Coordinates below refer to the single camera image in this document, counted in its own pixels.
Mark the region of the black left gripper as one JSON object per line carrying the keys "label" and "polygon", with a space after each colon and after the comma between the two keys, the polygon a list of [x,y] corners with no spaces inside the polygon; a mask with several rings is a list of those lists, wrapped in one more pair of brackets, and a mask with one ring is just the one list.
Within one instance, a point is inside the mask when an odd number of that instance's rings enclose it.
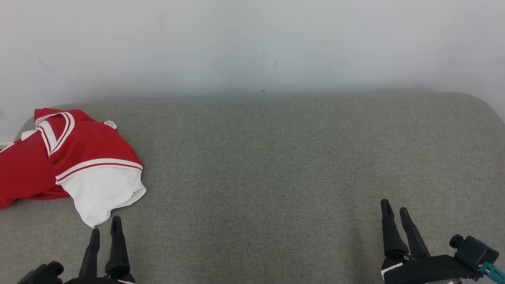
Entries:
{"label": "black left gripper", "polygon": [[97,277],[97,256],[100,250],[100,231],[92,230],[90,243],[86,248],[78,278],[70,279],[64,284],[134,284],[135,279],[130,273],[131,267],[127,246],[119,216],[112,218],[110,229],[111,247],[105,273],[109,278]]}

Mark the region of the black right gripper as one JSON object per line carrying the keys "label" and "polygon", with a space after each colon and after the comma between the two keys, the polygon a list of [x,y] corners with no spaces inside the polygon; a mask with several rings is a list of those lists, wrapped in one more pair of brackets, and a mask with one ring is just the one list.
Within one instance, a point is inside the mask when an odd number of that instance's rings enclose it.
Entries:
{"label": "black right gripper", "polygon": [[[380,205],[384,255],[387,260],[402,260],[404,255],[409,253],[409,249],[399,235],[389,201],[384,198]],[[408,239],[411,256],[418,259],[400,263],[384,270],[382,273],[384,283],[426,284],[456,278],[473,280],[481,278],[481,273],[472,270],[454,257],[445,254],[431,257],[408,210],[402,207],[399,209],[399,214],[402,228]]]}

